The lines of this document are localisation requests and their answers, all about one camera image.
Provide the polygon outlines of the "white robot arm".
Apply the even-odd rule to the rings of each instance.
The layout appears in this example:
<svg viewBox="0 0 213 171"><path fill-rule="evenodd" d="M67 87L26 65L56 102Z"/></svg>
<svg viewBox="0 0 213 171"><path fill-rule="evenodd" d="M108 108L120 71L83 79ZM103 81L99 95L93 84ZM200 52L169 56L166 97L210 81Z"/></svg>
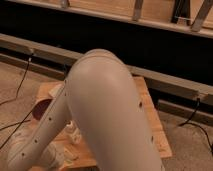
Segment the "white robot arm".
<svg viewBox="0 0 213 171"><path fill-rule="evenodd" d="M28 171L73 120L100 171L165 171L139 91L112 52L93 49L78 59L38 126L9 152L9 171Z"/></svg>

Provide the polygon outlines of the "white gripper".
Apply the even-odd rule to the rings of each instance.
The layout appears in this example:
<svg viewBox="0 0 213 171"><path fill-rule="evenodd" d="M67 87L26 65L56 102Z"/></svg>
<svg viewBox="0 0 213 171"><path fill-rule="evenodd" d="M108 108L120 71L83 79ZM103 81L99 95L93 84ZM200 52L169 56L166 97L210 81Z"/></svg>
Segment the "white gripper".
<svg viewBox="0 0 213 171"><path fill-rule="evenodd" d="M71 148L82 139L80 130L71 121L43 151L39 165L43 168L60 168L64 163L71 164L78 156Z"/></svg>

